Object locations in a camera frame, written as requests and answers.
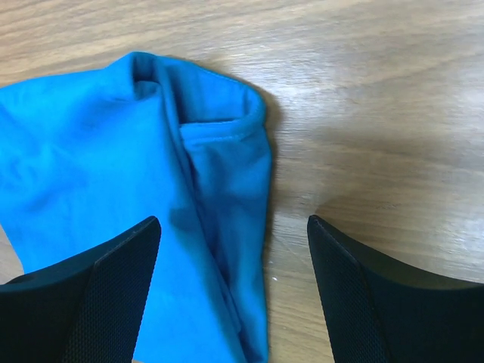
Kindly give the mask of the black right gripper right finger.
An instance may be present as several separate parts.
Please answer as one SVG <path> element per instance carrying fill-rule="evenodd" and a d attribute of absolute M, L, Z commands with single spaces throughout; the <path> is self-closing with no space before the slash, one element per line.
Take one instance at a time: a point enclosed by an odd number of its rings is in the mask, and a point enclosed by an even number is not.
<path fill-rule="evenodd" d="M 483 285 L 400 262 L 319 216 L 307 235 L 336 362 L 481 362 Z"/>

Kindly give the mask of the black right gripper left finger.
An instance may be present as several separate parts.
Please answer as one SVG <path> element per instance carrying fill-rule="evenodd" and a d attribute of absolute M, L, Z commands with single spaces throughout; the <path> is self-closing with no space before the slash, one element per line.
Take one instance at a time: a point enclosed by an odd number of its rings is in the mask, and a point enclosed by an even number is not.
<path fill-rule="evenodd" d="M 1 285 L 3 362 L 131 362 L 160 245 L 148 217 Z"/>

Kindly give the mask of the blue t-shirt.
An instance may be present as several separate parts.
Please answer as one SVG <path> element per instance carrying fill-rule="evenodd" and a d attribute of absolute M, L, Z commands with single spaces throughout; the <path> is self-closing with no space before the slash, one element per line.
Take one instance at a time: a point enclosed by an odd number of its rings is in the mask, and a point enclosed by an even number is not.
<path fill-rule="evenodd" d="M 148 216 L 162 236 L 135 357 L 266 362 L 265 102 L 185 60 L 133 52 L 1 90 L 1 224 L 35 271 Z"/>

